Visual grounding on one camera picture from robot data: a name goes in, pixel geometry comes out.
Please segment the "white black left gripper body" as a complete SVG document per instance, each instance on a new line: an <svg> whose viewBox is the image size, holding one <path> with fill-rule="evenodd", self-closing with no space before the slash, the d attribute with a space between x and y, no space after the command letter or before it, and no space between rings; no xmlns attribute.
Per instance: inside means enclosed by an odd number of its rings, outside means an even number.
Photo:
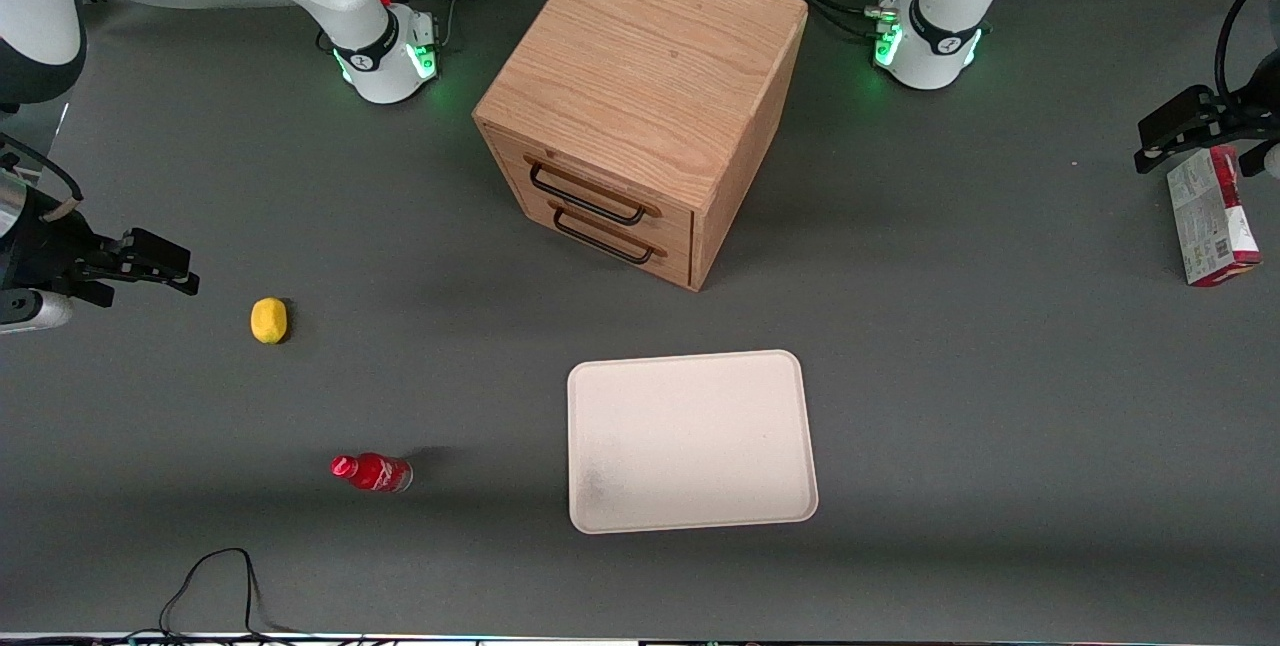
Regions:
<svg viewBox="0 0 1280 646"><path fill-rule="evenodd" d="M1240 90L1229 90L1225 58L1215 58L1215 87L1221 104L1216 143L1236 139L1277 139L1279 58L1267 55Z"/></svg>

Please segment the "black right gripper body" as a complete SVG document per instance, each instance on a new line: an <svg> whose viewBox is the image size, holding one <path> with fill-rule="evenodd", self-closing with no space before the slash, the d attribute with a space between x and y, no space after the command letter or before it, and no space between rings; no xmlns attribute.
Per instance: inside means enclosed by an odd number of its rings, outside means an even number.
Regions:
<svg viewBox="0 0 1280 646"><path fill-rule="evenodd" d="M111 280L115 240L96 235L77 209L31 185L3 187L1 287L63 294L61 280Z"/></svg>

